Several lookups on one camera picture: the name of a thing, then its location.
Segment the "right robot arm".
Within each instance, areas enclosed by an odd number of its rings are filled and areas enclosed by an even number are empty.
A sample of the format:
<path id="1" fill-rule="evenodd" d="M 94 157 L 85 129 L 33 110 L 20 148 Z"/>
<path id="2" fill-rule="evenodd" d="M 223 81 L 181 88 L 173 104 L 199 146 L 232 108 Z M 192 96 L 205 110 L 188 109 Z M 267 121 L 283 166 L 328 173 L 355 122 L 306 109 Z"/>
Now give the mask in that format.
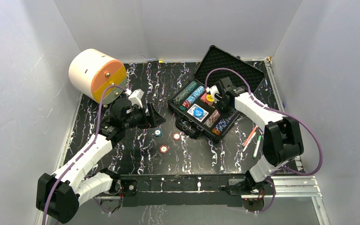
<path id="1" fill-rule="evenodd" d="M 228 77 L 207 91 L 220 115 L 240 112 L 262 129 L 262 156 L 245 174 L 246 190 L 258 194 L 267 177 L 304 152 L 299 122 L 264 105 L 247 87 L 235 87 Z"/>

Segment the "red five chip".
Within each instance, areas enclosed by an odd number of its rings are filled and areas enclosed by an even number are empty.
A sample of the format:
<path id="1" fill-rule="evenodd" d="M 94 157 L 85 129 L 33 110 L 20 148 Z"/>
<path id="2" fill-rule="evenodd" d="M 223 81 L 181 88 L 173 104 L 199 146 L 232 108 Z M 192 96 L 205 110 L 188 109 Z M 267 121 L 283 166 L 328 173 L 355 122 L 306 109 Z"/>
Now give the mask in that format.
<path id="1" fill-rule="evenodd" d="M 159 151 L 160 151 L 161 153 L 163 153 L 163 154 L 167 153 L 168 150 L 169 150 L 169 147 L 168 147 L 167 145 L 162 145 L 162 146 L 160 146 L 160 148 L 159 148 Z"/>
<path id="2" fill-rule="evenodd" d="M 174 140 L 180 140 L 181 139 L 181 134 L 180 133 L 174 133 L 173 135 L 172 135 L 172 138 L 174 139 Z"/>

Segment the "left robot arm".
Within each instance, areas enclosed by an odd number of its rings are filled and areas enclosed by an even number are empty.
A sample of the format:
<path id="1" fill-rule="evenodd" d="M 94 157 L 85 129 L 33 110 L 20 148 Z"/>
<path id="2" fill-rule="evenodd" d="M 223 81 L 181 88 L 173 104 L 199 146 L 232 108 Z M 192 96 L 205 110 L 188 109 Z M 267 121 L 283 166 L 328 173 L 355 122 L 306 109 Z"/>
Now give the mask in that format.
<path id="1" fill-rule="evenodd" d="M 53 174 L 44 173 L 38 179 L 36 208 L 43 212 L 42 223 L 50 216 L 65 224 L 89 199 L 103 192 L 118 194 L 122 189 L 118 173 L 102 169 L 88 179 L 86 175 L 127 130 L 157 128 L 165 122 L 151 103 L 139 106 L 127 99 L 117 101 L 108 115 L 98 119 L 95 134 L 82 149 Z"/>

